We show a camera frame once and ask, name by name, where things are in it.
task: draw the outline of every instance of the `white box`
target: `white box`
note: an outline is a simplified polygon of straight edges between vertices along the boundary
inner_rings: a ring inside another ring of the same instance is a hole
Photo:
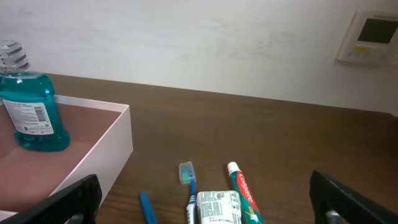
[[[0,102],[0,221],[90,174],[98,176],[102,203],[133,151],[129,105],[67,96],[55,100],[72,140],[62,152],[19,147]]]

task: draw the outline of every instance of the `wooden table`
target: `wooden table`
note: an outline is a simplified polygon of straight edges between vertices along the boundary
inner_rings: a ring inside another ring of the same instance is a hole
[[[391,114],[51,75],[60,95],[131,106],[134,152],[99,210],[102,223],[145,223],[146,191],[159,223],[186,223],[192,161],[197,188],[231,189],[236,161],[266,222],[314,223],[314,169],[398,212],[398,119]]]

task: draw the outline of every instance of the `black display screen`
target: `black display screen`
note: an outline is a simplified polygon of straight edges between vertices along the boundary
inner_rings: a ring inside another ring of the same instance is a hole
[[[367,19],[358,40],[388,44],[397,27],[398,21]]]

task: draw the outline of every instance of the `blue pen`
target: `blue pen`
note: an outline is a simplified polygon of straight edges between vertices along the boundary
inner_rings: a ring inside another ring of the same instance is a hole
[[[148,194],[145,192],[141,192],[139,195],[141,200],[142,210],[144,211],[145,219],[148,224],[157,224],[156,216],[152,205],[150,204],[150,200]]]

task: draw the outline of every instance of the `blue mouthwash bottle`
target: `blue mouthwash bottle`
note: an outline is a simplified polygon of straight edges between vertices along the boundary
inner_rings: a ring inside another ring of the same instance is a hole
[[[57,152],[70,144],[55,106],[51,79],[31,72],[20,43],[0,42],[0,99],[16,128],[20,146],[41,152]]]

